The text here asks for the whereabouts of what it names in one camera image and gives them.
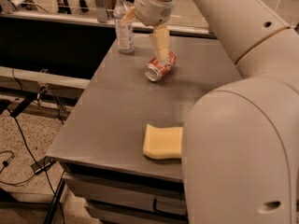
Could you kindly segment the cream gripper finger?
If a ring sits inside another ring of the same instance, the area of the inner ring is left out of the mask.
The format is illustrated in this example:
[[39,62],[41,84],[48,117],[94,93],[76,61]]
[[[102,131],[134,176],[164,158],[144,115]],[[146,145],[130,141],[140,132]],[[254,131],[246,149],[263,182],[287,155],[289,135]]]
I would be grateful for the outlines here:
[[133,22],[136,20],[136,15],[135,15],[135,8],[134,7],[130,7],[125,15],[121,18],[121,21],[123,22]]
[[160,65],[167,64],[169,56],[169,29],[165,24],[153,27],[149,41]]

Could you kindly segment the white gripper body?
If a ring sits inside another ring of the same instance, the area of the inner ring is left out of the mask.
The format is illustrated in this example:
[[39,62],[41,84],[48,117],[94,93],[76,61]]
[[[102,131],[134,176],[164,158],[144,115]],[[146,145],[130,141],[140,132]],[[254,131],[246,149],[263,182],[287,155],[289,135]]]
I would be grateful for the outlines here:
[[174,0],[135,0],[135,15],[146,26],[166,23],[174,7]]

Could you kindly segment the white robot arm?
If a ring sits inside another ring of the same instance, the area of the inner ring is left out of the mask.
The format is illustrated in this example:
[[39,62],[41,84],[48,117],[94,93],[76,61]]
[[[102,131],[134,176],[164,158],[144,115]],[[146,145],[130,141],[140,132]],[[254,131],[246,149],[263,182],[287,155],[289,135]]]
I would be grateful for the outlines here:
[[184,123],[189,224],[296,224],[298,34],[261,0],[193,0],[242,76]]

